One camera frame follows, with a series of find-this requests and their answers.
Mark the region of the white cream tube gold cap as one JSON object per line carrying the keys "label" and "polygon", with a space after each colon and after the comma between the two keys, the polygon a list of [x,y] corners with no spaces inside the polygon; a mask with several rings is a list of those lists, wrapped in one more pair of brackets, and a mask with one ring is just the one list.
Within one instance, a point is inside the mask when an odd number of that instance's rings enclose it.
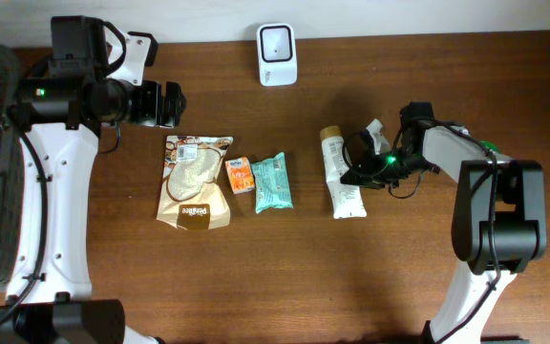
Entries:
{"label": "white cream tube gold cap", "polygon": [[333,218],[364,218],[367,211],[360,189],[355,185],[342,184],[340,179],[349,171],[344,157],[344,139],[339,126],[328,126],[320,131],[321,147],[325,166],[326,184],[330,194]]}

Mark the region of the orange tissue pack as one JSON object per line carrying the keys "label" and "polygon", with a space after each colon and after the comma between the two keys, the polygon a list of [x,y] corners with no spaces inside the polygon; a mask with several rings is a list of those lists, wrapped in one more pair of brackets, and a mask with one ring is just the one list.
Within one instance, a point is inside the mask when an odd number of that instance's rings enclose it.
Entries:
{"label": "orange tissue pack", "polygon": [[255,189],[254,176],[247,157],[226,161],[225,169],[234,194],[242,194]]}

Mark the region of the tan bread bag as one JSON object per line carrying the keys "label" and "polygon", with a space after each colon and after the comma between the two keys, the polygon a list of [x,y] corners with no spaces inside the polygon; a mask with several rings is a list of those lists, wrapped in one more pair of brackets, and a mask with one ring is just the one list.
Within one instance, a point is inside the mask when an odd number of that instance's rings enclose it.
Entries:
{"label": "tan bread bag", "polygon": [[232,143],[231,137],[166,138],[159,221],[188,231],[229,225],[230,208],[218,177]]}

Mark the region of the green lid jar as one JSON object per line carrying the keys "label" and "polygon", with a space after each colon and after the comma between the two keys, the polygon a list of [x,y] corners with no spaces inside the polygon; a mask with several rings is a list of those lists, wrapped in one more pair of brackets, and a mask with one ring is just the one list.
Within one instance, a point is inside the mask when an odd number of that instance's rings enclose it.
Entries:
{"label": "green lid jar", "polygon": [[486,148],[488,148],[489,150],[493,151],[493,152],[496,152],[498,153],[499,152],[499,149],[497,148],[497,146],[487,140],[483,140],[482,142],[482,145],[485,146]]}

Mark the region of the teal snack packet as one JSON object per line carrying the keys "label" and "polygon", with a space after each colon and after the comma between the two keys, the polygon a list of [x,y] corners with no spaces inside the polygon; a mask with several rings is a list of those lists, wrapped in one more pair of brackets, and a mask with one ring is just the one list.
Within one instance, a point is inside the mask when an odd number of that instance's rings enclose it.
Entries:
{"label": "teal snack packet", "polygon": [[256,185],[255,212],[269,208],[292,208],[293,202],[286,170],[284,152],[275,157],[250,164]]}

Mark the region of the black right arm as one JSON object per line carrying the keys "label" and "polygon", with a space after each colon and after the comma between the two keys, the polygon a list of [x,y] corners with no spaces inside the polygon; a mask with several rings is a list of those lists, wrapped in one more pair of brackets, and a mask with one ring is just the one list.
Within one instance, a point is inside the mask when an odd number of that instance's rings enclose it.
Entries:
{"label": "black right arm", "polygon": [[498,299],[528,264],[546,250],[543,168],[515,160],[466,126],[434,116],[429,102],[400,110],[393,141],[374,120],[357,132],[366,149],[345,160],[345,185],[393,191],[411,175],[443,172],[457,185],[452,245],[454,278],[436,316],[424,325],[421,343],[478,343]]}

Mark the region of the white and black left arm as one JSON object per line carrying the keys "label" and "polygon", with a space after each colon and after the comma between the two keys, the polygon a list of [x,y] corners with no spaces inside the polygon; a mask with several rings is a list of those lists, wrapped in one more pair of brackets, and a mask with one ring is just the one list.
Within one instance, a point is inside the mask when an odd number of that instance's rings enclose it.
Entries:
{"label": "white and black left arm", "polygon": [[92,297],[90,179],[104,127],[172,128],[186,100],[144,79],[150,33],[81,15],[54,17],[51,33],[27,70],[0,45],[0,343],[144,343],[120,301]]}

